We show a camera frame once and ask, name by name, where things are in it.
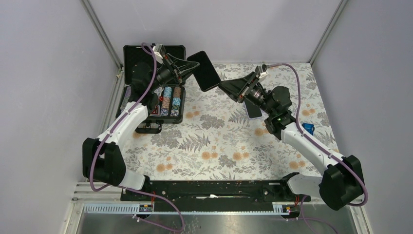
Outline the black phone case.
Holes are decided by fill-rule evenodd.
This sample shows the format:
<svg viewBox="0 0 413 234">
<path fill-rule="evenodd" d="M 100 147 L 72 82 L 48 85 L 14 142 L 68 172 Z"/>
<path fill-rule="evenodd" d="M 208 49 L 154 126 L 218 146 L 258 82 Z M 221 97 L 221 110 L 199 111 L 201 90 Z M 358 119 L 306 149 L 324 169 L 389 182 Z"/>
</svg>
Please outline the black phone case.
<svg viewBox="0 0 413 234">
<path fill-rule="evenodd" d="M 187 61 L 199 63 L 193 75 L 201 91 L 207 92 L 220 84 L 221 79 L 205 51 L 199 51 L 187 57 Z"/>
</svg>

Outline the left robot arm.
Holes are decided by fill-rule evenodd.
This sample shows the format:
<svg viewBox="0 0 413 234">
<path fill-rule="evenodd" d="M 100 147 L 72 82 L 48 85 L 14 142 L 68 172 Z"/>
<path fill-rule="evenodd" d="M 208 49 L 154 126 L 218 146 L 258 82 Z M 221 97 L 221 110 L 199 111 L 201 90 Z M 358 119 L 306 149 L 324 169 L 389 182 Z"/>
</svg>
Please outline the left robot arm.
<svg viewBox="0 0 413 234">
<path fill-rule="evenodd" d="M 139 200 L 151 194 L 147 177 L 127 169 L 122 149 L 139 124 L 159 103 L 155 90 L 171 80 L 185 81 L 200 66 L 199 62 L 176 58 L 171 54 L 155 56 L 154 65 L 138 62 L 131 67 L 131 95 L 114 123 L 96 138 L 82 144 L 82 173 L 89 179 L 132 189 Z"/>
</svg>

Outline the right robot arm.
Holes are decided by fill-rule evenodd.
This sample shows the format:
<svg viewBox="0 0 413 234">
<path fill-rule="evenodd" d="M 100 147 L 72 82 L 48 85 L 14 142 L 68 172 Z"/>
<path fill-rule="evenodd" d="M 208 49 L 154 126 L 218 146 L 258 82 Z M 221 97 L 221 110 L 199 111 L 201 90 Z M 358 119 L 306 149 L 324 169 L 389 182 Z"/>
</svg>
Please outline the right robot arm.
<svg viewBox="0 0 413 234">
<path fill-rule="evenodd" d="M 291 201 L 297 195 L 317 197 L 335 211 L 346 205 L 363 206 L 367 203 L 369 195 L 359 159 L 328 149 L 305 130 L 289 110 L 292 102 L 287 87 L 277 86 L 267 92 L 259 83 L 258 74 L 252 72 L 243 78 L 221 81 L 219 88 L 233 101 L 241 103 L 247 100 L 267 113 L 264 123 L 268 132 L 292 146 L 320 173 L 320 176 L 291 176 L 279 188 L 281 198 Z M 362 202 L 354 203 L 361 197 Z"/>
</svg>

